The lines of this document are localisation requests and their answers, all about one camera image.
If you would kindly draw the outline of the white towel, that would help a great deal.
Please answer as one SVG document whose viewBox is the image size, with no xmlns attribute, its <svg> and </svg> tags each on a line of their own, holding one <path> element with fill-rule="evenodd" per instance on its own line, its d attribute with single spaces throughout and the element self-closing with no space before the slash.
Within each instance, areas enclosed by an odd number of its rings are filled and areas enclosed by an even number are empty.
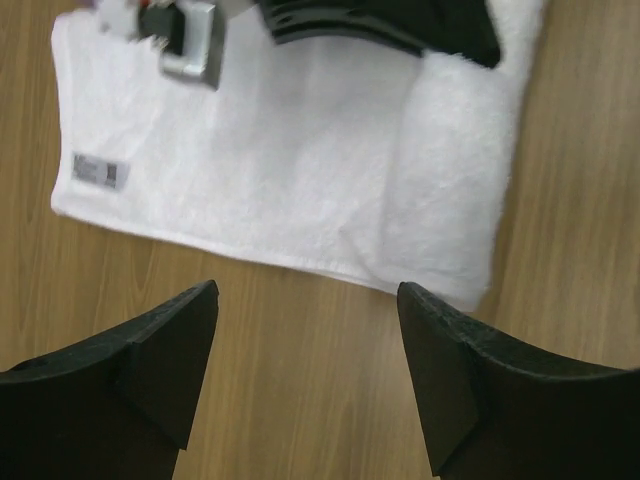
<svg viewBox="0 0 640 480">
<path fill-rule="evenodd" d="M 60 15 L 52 209 L 110 230 L 473 311 L 491 283 L 523 97 L 546 12 L 493 1 L 495 69 L 362 40 L 276 46 L 229 22 L 218 90 L 163 76 L 148 41 Z"/>
</svg>

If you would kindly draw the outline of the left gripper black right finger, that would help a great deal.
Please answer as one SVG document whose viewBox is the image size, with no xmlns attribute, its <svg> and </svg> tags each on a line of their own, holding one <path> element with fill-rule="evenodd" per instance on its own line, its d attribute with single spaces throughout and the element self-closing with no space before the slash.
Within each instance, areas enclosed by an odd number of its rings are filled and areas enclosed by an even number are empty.
<svg viewBox="0 0 640 480">
<path fill-rule="evenodd" d="M 415 283 L 399 286 L 397 308 L 436 477 L 638 477 L 637 370 L 540 349 Z"/>
</svg>

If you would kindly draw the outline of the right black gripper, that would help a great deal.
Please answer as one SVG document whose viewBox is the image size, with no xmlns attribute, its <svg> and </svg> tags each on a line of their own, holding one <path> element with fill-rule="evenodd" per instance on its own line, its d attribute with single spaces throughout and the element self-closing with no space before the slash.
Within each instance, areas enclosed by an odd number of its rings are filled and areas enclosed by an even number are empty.
<svg viewBox="0 0 640 480">
<path fill-rule="evenodd" d="M 488 5 L 467 0 L 259 0 L 274 41 L 346 36 L 421 57 L 433 50 L 495 68 L 502 49 Z"/>
</svg>

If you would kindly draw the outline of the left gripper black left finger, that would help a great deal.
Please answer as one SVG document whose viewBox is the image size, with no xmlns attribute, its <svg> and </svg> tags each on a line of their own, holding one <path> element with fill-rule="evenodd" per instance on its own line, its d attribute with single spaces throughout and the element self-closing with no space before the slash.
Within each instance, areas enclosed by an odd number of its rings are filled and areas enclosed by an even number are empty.
<svg viewBox="0 0 640 480">
<path fill-rule="evenodd" d="M 199 283 L 1 374 L 4 479 L 170 479 L 186 449 L 218 317 Z"/>
</svg>

